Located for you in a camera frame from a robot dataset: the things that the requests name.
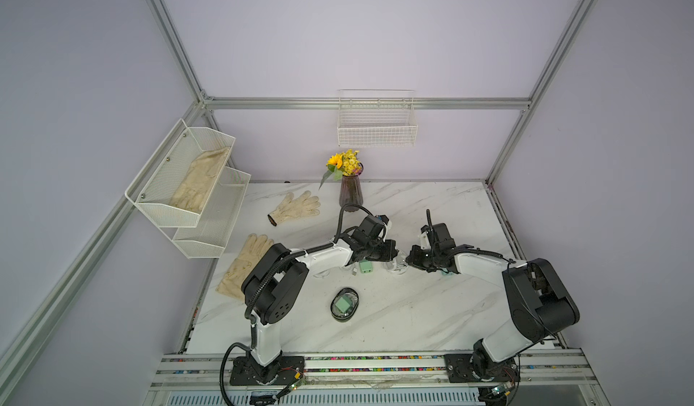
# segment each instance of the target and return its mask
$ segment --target black bracket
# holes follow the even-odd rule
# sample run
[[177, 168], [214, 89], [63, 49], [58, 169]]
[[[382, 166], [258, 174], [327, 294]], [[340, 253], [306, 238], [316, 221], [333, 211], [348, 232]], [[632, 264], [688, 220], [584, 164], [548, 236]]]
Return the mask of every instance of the black bracket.
[[510, 358], [494, 367], [488, 368], [486, 377], [482, 379], [475, 373], [472, 353], [451, 353], [444, 355], [444, 361], [446, 363], [446, 372], [448, 373], [448, 382], [450, 383], [490, 382], [491, 380], [494, 382], [507, 382], [511, 378], [504, 371], [504, 367], [509, 368], [510, 374], [514, 374], [516, 371], [516, 362], [513, 358]]
[[296, 379], [294, 376], [303, 373], [303, 356], [280, 355], [266, 367], [261, 366], [252, 356], [239, 356], [234, 359], [229, 383], [232, 386], [246, 385], [282, 385], [286, 386]]

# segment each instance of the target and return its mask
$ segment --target dark glass vase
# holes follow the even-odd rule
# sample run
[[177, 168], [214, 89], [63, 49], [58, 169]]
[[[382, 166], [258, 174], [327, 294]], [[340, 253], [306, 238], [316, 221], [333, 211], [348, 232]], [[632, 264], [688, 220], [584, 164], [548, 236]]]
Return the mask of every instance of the dark glass vase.
[[[359, 176], [342, 176], [342, 187], [340, 188], [340, 207], [344, 207], [345, 204], [358, 204], [362, 205], [364, 203], [364, 197], [361, 195], [361, 184], [359, 182]], [[355, 212], [359, 209], [355, 207], [345, 208], [347, 212]]]

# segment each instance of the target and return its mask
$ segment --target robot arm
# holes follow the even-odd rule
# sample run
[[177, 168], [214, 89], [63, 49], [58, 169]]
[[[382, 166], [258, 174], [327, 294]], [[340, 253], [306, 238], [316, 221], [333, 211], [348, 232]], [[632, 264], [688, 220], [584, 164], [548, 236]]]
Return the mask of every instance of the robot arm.
[[552, 265], [538, 258], [510, 260], [471, 245], [456, 246], [445, 224], [422, 227], [420, 244], [407, 257], [411, 266], [472, 275], [506, 291], [511, 318], [473, 347], [471, 381], [497, 376], [501, 367], [519, 353], [579, 320], [573, 299]]
[[[257, 363], [258, 380], [267, 383], [276, 374], [274, 367], [278, 367], [277, 358], [282, 353], [278, 322], [294, 306], [309, 273], [313, 275], [363, 259], [393, 260], [397, 255], [395, 241], [385, 239], [389, 228], [391, 222], [387, 216], [369, 213], [360, 226], [344, 232], [338, 230], [334, 240], [325, 245], [301, 250], [289, 250], [282, 244], [270, 247], [241, 286], [246, 305], [252, 309], [250, 355]], [[273, 273], [278, 263], [287, 259], [282, 270]]]

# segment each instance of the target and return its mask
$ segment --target yellow flower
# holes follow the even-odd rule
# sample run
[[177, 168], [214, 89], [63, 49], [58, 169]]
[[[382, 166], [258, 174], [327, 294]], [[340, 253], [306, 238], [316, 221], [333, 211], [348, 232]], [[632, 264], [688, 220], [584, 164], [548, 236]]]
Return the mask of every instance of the yellow flower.
[[337, 154], [337, 155], [333, 156], [332, 158], [330, 158], [327, 161], [326, 165], [334, 165], [335, 168], [341, 168], [342, 167], [342, 155]]

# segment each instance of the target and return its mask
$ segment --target white wire basket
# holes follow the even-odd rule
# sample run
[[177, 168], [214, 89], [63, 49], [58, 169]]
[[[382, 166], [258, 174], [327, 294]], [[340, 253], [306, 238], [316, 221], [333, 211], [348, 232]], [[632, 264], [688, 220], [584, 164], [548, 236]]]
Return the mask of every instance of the white wire basket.
[[186, 257], [221, 257], [239, 216], [249, 180], [248, 173], [222, 168], [198, 226], [178, 228], [171, 239]]
[[417, 137], [413, 90], [340, 90], [340, 147], [411, 147]]
[[[231, 154], [235, 138], [206, 127], [188, 127], [178, 136], [171, 150], [154, 171], [139, 196], [130, 200], [157, 227], [196, 227], [210, 202], [212, 192], [202, 203], [200, 212], [187, 211], [170, 206], [171, 197], [183, 182], [193, 160], [204, 151], [220, 150], [228, 147], [229, 151], [223, 160], [226, 163]], [[220, 173], [215, 177], [213, 188], [219, 181]]]
[[206, 199], [200, 203], [199, 213], [170, 206], [171, 197], [183, 182], [193, 160], [204, 151], [228, 147], [222, 158], [227, 163], [235, 141], [234, 137], [210, 128], [188, 127], [183, 120], [174, 125], [169, 137], [175, 131], [181, 131], [181, 134], [161, 159], [152, 177], [138, 190], [148, 168], [145, 165], [128, 186], [126, 198], [186, 257], [221, 257], [239, 216], [250, 174], [221, 166]]

